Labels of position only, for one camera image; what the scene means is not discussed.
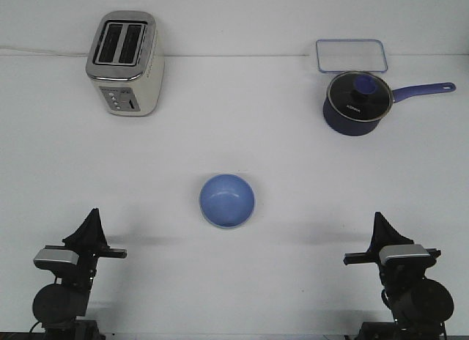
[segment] blue bowl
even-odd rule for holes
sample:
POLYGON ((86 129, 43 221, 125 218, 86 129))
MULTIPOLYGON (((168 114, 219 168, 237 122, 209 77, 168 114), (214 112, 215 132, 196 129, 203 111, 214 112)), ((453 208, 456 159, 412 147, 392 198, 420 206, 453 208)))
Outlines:
POLYGON ((205 219, 220 228, 235 228, 254 210, 251 186, 236 175, 221 174, 208 180, 200 191, 200 209, 205 219))

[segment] lid knob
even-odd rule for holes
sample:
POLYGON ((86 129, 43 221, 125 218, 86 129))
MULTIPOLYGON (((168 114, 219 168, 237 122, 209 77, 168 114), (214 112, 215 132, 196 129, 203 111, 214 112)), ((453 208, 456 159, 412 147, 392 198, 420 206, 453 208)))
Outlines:
POLYGON ((353 80, 353 87, 362 95, 372 95, 378 90, 378 85, 371 75, 358 75, 353 80))

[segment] silver toaster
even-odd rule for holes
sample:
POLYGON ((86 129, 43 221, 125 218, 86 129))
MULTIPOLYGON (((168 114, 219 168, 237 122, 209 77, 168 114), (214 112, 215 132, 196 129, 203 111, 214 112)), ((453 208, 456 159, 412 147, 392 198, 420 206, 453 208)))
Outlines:
POLYGON ((126 117, 151 113, 163 70, 163 50, 150 14, 122 10, 104 16, 89 51, 86 74, 109 113, 126 117))

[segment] toaster control panel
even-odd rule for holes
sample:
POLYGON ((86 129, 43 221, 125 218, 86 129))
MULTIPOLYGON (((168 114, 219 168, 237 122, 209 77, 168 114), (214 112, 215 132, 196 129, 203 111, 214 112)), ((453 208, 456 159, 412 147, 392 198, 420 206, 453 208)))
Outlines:
POLYGON ((104 99, 113 111, 140 111, 130 87, 100 87, 104 99))

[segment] saucepan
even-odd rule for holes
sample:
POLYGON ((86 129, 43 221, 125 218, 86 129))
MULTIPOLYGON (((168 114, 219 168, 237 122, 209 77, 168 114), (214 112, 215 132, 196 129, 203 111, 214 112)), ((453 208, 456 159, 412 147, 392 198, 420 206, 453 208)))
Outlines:
POLYGON ((453 92, 452 82, 391 88, 381 78, 364 71, 347 71, 329 84, 322 112, 325 121, 348 136, 373 131, 394 103, 418 95, 453 92))

